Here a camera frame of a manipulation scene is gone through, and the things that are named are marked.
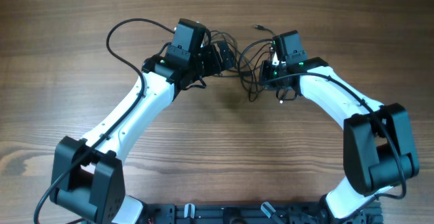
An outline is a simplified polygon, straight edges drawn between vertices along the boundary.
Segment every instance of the black cable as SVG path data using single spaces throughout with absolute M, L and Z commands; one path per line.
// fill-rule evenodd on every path
M 262 26 L 262 25 L 260 25 L 260 24 L 255 24 L 253 27 L 254 27 L 255 29 L 260 30 L 260 31 L 268 31 L 268 32 L 271 33 L 274 37 L 276 36 L 276 33 L 274 33 L 274 31 L 272 31 L 272 30 L 268 29 L 267 27 Z
M 168 45 L 170 45 L 170 44 L 172 44 L 171 41 L 165 43 L 165 44 L 163 45 L 163 47 L 161 48 L 161 50 L 160 50 L 159 52 L 157 52 L 157 55 L 161 55 L 161 54 L 163 53 L 164 49 L 166 49 L 166 47 L 167 47 Z
M 126 61 L 125 59 L 123 59 L 122 57 L 120 57 L 119 55 L 117 55 L 116 53 L 114 53 L 114 51 L 112 51 L 112 49 L 110 48 L 110 38 L 111 35 L 113 34 L 113 32 L 118 29 L 120 26 L 127 24 L 129 22 L 135 22 L 135 21 L 141 21 L 141 22 L 148 22 L 151 24 L 155 24 L 157 26 L 160 26 L 161 28 L 174 33 L 173 30 L 169 29 L 166 26 L 163 26 L 162 24 L 159 24 L 158 22 L 152 21 L 152 20 L 147 20 L 144 18 L 132 18 L 129 20 L 124 20 L 122 22 L 120 22 L 119 24 L 117 24 L 115 27 L 113 27 L 110 32 L 107 35 L 107 39 L 106 39 L 106 47 L 108 52 L 110 52 L 110 54 L 112 54 L 115 58 L 117 58 L 118 60 L 120 60 L 121 62 L 123 62 L 124 64 L 126 64 L 127 66 L 131 67 L 139 76 L 140 78 L 140 91 L 137 95 L 137 98 L 135 99 L 135 101 L 131 104 L 131 106 L 127 109 L 127 111 L 103 134 L 101 135 L 101 137 L 86 151 L 84 152 L 82 155 L 80 155 L 80 157 L 78 157 L 52 184 L 50 187 L 48 187 L 47 191 L 43 194 L 41 200 L 39 200 L 38 205 L 36 205 L 35 208 L 35 213 L 33 214 L 33 221 L 35 224 L 39 224 L 39 213 L 41 212 L 42 209 L 42 205 L 44 204 L 44 202 L 47 200 L 47 198 L 50 196 L 50 193 L 55 190 L 55 188 L 59 185 L 59 183 L 61 182 L 61 180 L 74 168 L 76 168 L 87 156 L 89 156 L 92 151 L 100 144 L 102 143 L 104 140 L 107 139 L 107 137 L 109 136 L 109 134 L 128 116 L 128 114 L 130 114 L 130 112 L 134 109 L 134 107 L 138 104 L 138 102 L 140 101 L 140 99 L 143 97 L 143 92 L 144 92 L 144 78 L 142 75 L 142 72 L 137 69 L 133 64 L 131 64 L 130 62 Z
M 187 91 L 187 90 L 190 89 L 190 88 L 201 88 L 201 89 L 205 89 L 205 88 L 206 88 L 206 83 L 202 80 L 202 77 L 199 77 L 199 81 L 201 82 L 202 85 L 196 85 L 196 84 L 193 84 L 193 85 L 190 85 L 189 87 L 184 88 L 184 89 L 182 89 L 182 90 Z
M 211 31 L 208 28 L 205 29 L 206 36 L 208 37 L 208 45 L 211 45 Z
M 246 62 L 246 64 L 243 67 L 241 67 L 240 69 L 250 65 L 250 63 L 252 63 L 253 59 L 255 59 L 255 57 L 268 45 L 271 45 L 271 43 L 266 43 L 262 47 L 260 47 L 259 50 L 255 53 L 255 55 L 253 55 L 253 57 L 248 62 Z
M 237 43 L 237 40 L 236 40 L 235 38 L 233 38 L 233 36 L 231 36 L 231 34 L 229 34 L 229 33 L 227 33 L 227 32 L 224 32 L 224 31 L 211 31 L 211 33 L 213 33 L 213 32 L 217 32 L 217 34 L 213 35 L 213 36 L 211 37 L 211 39 L 212 39 L 213 37 L 217 36 L 217 35 L 221 35 L 221 36 L 223 37 L 224 42 L 226 42 L 227 44 L 231 45 L 232 48 L 234 49 L 234 59 L 236 60 L 236 59 L 237 59 L 237 55 L 238 55 L 238 54 L 241 54 L 241 53 L 238 51 L 238 43 Z M 229 37 L 229 39 L 232 40 L 232 43 L 233 43 L 233 44 L 229 43 L 229 42 L 226 40 L 226 37 L 224 37 L 225 35 L 227 35 L 227 36 Z
M 379 198 L 379 197 L 386 197 L 386 198 L 393 198 L 395 200 L 400 200 L 402 198 L 404 198 L 407 194 L 407 185 L 406 185 L 406 177 L 404 175 L 404 171 L 402 168 L 402 164 L 401 164 L 401 160 L 398 156 L 398 152 L 396 150 L 395 144 L 393 143 L 392 137 L 391 135 L 387 132 L 387 129 L 385 128 L 384 124 L 381 122 L 381 120 L 376 116 L 376 114 L 374 113 L 374 111 L 371 109 L 371 107 L 369 107 L 365 100 L 361 99 L 360 97 L 358 97 L 358 95 L 356 95 L 353 91 L 351 91 L 349 88 L 347 88 L 344 84 L 340 83 L 339 81 L 336 81 L 335 79 L 331 78 L 330 76 L 327 75 L 322 75 L 322 74 L 318 74 L 318 73 L 298 73 L 298 74 L 291 74 L 291 75 L 284 75 L 282 77 L 278 77 L 275 79 L 270 79 L 264 83 L 271 83 L 274 81 L 278 81 L 280 79 L 286 79 L 289 77 L 299 77 L 302 75 L 311 75 L 311 76 L 316 76 L 316 77 L 321 77 L 324 78 L 328 81 L 331 81 L 333 83 L 335 83 L 336 85 L 340 86 L 343 90 L 345 90 L 346 92 L 348 92 L 352 97 L 355 98 L 355 100 L 357 100 L 357 102 L 360 102 L 360 104 L 365 107 L 366 110 L 369 111 L 370 116 L 372 119 L 374 119 L 375 123 L 378 125 L 378 127 L 380 128 L 380 131 L 384 134 L 384 137 L 387 139 L 387 142 L 391 148 L 393 157 L 395 159 L 395 163 L 397 165 L 398 168 L 398 173 L 399 173 L 399 181 L 401 182 L 401 194 L 400 195 L 393 195 L 393 194 L 389 194 L 389 193 L 378 193 L 375 194 L 374 197 L 375 198 Z
M 270 58 L 271 58 L 271 54 L 273 54 L 273 53 L 270 52 L 270 51 L 265 51 L 265 52 L 263 52 L 263 53 L 259 56 L 258 60 L 256 61 L 255 66 L 253 67 L 253 71 L 255 71 L 256 69 L 260 69 L 260 67 L 258 67 L 258 63 L 259 63 L 259 60 L 261 60 L 261 58 L 262 58 L 262 56 L 263 56 L 264 54 L 270 54 Z
M 271 42 L 272 41 L 272 39 L 262 39 L 262 40 L 259 40 L 259 41 L 255 41 L 254 43 L 252 43 L 252 44 L 250 44 L 248 47 L 246 47 L 245 49 L 244 49 L 244 51 L 241 53 L 241 55 L 240 55 L 240 57 L 239 57 L 239 60 L 238 60 L 238 73 L 240 73 L 241 72 L 241 69 L 240 69 L 240 66 L 241 66 L 241 61 L 243 60 L 243 57 L 244 57 L 244 55 L 245 55 L 245 53 L 250 49 L 250 48 L 252 48 L 252 47 L 254 47 L 255 45 L 257 45 L 257 44 L 259 44 L 259 43 L 264 43 L 264 42 Z M 252 72 L 252 77 L 251 77 L 251 82 L 253 82 L 253 80 L 255 80 L 255 82 L 254 82 L 254 85 L 255 85 L 255 97 L 254 98 L 252 98 L 252 87 L 250 86 L 249 87 L 249 94 L 248 94 L 248 98 L 249 98 L 249 101 L 250 102 L 253 102 L 253 101 L 255 101 L 257 98 L 258 98 L 258 83 L 257 83 L 257 81 L 256 81 L 256 76 L 255 75 L 253 75 L 253 71 L 252 71 L 252 69 L 250 68 L 250 65 L 248 65 L 248 68 L 249 68 L 249 70 Z M 243 77 L 240 77 L 241 78 L 241 84 L 242 84 L 242 86 L 244 87 L 244 84 L 243 84 Z
M 236 46 L 234 46 L 232 43 L 227 42 L 227 44 L 229 46 L 231 46 L 235 50 L 235 52 L 234 52 L 234 60 L 235 60 L 234 67 L 237 68 L 237 54 L 241 54 L 241 52 L 238 51 L 237 48 L 236 48 Z M 238 71 L 234 71 L 234 70 L 231 70 L 231 69 L 227 69 L 226 71 L 233 72 L 233 73 L 238 73 Z
M 295 92 L 293 98 L 286 98 L 286 94 L 288 94 L 289 91 L 288 89 L 286 89 L 285 93 L 281 97 L 279 97 L 280 90 L 281 89 L 276 90 L 276 98 L 279 99 L 280 101 L 294 101 L 298 97 L 298 93 Z
M 213 75 L 214 77 L 220 77 L 220 78 L 238 78 L 239 75 L 223 75 L 222 73 L 219 73 L 217 75 Z

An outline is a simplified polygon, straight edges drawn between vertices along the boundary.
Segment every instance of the black bracket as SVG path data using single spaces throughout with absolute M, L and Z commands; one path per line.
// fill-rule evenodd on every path
M 85 140 L 65 136 L 54 153 L 52 183 L 85 151 Z M 95 164 L 93 174 L 78 165 L 52 191 L 50 200 L 94 223 L 111 223 L 125 197 L 122 161 L 116 153 L 94 150 L 82 165 Z
M 219 74 L 233 67 L 234 54 L 224 41 L 201 47 L 206 27 L 191 20 L 180 19 L 174 39 L 164 57 L 154 55 L 142 66 L 145 73 L 154 72 L 175 84 L 175 97 L 188 85 L 202 77 Z
M 419 173 L 419 161 L 407 111 L 399 104 L 377 112 L 393 139 L 406 179 Z M 382 187 L 399 184 L 399 172 L 389 144 L 376 146 L 384 137 L 369 114 L 344 120 L 344 171 L 357 193 L 371 195 Z
M 276 52 L 279 64 L 264 61 L 261 66 L 260 80 L 268 90 L 294 90 L 302 95 L 300 89 L 300 77 L 288 77 L 274 82 L 266 82 L 286 75 L 306 73 L 308 70 L 328 66 L 328 63 L 318 57 L 307 58 L 303 50 L 298 31 L 290 31 L 273 37 L 273 49 Z

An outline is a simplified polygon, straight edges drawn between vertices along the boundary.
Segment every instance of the wooden surface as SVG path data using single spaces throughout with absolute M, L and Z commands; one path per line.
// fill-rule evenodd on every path
M 49 186 L 54 148 L 79 138 L 136 80 L 104 46 L 127 18 L 173 27 L 179 18 L 231 33 L 241 47 L 297 29 L 310 57 L 412 120 L 420 174 L 402 201 L 383 199 L 386 223 L 434 219 L 434 0 L 0 0 L 0 223 L 30 223 Z M 170 41 L 134 23 L 113 49 L 140 66 Z M 239 81 L 207 78 L 182 92 L 127 159 L 127 192 L 148 203 L 318 200 L 344 176 L 342 131 L 311 101 L 249 103 Z M 42 223 L 75 216 L 47 203 Z

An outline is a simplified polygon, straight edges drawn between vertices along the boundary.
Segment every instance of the mounting base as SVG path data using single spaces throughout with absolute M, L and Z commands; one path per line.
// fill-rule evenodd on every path
M 194 206 L 194 218 L 185 218 L 185 206 L 174 204 L 147 204 L 139 224 L 276 224 L 268 218 L 261 205 L 222 205 L 222 206 Z M 329 220 L 327 216 L 320 217 L 320 204 L 318 202 L 299 202 L 273 205 L 276 215 L 287 224 L 332 224 L 339 220 Z M 237 209 L 238 216 L 228 218 L 225 210 Z M 373 202 L 362 210 L 357 216 L 343 224 L 382 224 L 383 217 L 380 202 Z

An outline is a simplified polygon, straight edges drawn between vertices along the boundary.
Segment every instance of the connector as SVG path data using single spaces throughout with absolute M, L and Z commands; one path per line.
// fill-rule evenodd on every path
M 258 30 L 261 30 L 261 31 L 264 31 L 264 30 L 265 30 L 265 27 L 263 27 L 262 25 L 259 25 L 259 24 L 255 24 L 253 27 L 254 27 L 255 29 L 258 29 Z

